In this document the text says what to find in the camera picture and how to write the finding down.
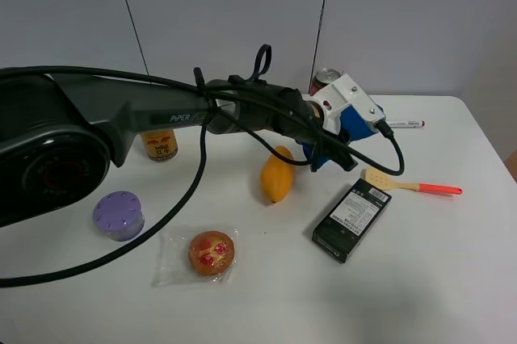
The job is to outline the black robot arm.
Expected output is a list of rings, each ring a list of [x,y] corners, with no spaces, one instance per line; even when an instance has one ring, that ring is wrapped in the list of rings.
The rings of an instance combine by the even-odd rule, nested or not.
[[[122,166],[135,136],[205,125],[213,134],[268,130],[321,161],[354,167],[349,143],[371,136],[377,119],[353,105],[330,127],[327,103],[298,90],[233,75],[195,85],[97,70],[9,69],[1,74],[1,224],[7,226],[88,196],[110,166]]]

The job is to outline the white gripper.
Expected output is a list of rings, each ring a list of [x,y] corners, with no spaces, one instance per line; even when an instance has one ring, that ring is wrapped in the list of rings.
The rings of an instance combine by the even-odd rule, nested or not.
[[[322,111],[322,127],[327,132],[339,134],[341,114],[352,106],[360,119],[374,132],[383,120],[383,111],[348,74],[344,74],[312,96],[312,104]]]

